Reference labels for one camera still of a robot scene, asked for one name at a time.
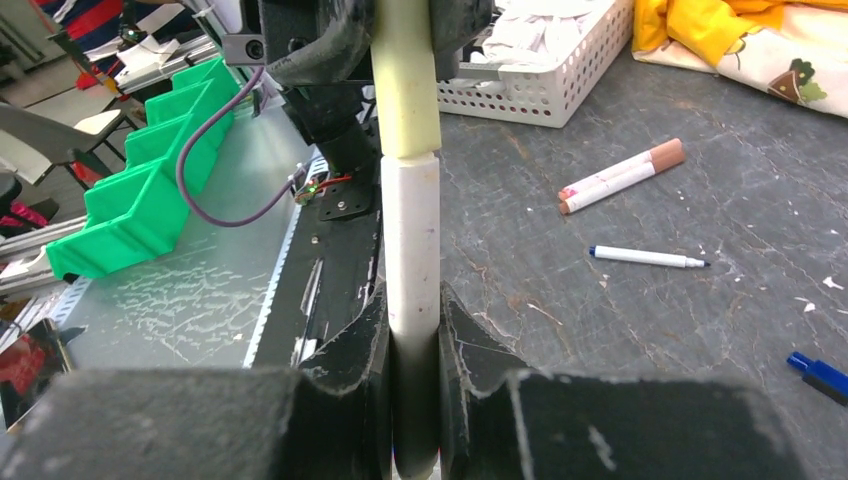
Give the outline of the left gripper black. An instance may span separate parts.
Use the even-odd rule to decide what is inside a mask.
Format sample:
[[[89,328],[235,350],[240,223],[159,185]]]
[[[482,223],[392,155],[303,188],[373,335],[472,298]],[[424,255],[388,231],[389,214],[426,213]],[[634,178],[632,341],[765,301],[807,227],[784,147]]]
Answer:
[[[363,85],[386,90],[399,60],[431,96],[455,78],[462,48],[489,24],[491,1],[261,1],[266,71],[286,112],[334,173],[372,168],[373,137],[357,116]]]

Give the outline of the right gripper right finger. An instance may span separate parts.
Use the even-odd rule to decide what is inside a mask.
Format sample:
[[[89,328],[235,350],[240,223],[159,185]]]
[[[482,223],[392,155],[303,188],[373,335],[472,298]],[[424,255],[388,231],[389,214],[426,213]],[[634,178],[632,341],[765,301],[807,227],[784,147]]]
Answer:
[[[446,479],[801,479],[772,403],[727,378],[551,372],[448,285],[438,329]]]

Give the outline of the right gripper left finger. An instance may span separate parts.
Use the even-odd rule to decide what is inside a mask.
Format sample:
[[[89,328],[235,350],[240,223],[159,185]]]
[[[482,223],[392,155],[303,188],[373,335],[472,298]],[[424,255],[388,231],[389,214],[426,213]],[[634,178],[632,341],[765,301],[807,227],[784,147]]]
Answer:
[[[82,370],[58,378],[5,479],[384,479],[383,289],[296,368]]]

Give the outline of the pale yellow pen cap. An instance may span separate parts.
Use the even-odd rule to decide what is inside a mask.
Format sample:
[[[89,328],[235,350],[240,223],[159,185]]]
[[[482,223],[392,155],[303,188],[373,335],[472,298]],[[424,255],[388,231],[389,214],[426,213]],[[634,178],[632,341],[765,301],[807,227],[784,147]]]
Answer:
[[[371,45],[382,153],[413,159],[441,147],[427,1],[376,3]]]

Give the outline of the white pen yellow tip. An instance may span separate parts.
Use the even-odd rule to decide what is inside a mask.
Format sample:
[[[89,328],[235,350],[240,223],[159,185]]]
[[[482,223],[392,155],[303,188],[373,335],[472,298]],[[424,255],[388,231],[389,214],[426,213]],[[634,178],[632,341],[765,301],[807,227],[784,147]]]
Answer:
[[[436,462],[440,427],[437,157],[385,157],[381,187],[394,461],[401,478],[425,479]]]

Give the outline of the white pen blue end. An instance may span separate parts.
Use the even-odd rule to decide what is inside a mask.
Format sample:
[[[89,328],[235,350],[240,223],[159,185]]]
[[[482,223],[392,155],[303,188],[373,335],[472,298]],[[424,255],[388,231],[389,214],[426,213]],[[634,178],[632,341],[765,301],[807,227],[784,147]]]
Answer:
[[[704,259],[685,255],[634,250],[610,246],[593,245],[588,248],[591,257],[603,260],[640,263],[673,268],[708,268],[711,264]]]

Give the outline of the blue pen cap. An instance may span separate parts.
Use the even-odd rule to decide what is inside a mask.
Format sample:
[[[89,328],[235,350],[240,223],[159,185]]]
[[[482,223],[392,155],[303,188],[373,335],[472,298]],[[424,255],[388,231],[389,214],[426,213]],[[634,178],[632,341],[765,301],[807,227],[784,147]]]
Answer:
[[[792,352],[787,364],[801,373],[802,380],[841,406],[847,406],[847,375],[821,360]]]

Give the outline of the white pen pink tip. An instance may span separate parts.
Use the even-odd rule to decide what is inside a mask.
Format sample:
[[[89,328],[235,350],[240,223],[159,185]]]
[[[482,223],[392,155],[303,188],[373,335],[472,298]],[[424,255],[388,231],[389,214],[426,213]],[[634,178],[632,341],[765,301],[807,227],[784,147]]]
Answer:
[[[642,163],[650,162],[651,160],[655,160],[667,155],[682,153],[683,144],[681,140],[678,138],[671,139],[665,143],[640,152],[626,160],[620,161],[595,174],[592,174],[584,179],[581,179],[563,187],[558,193],[558,198],[560,201],[564,201],[567,198],[581,192],[582,190],[606,182],[622,173],[629,171],[632,168],[637,167]]]

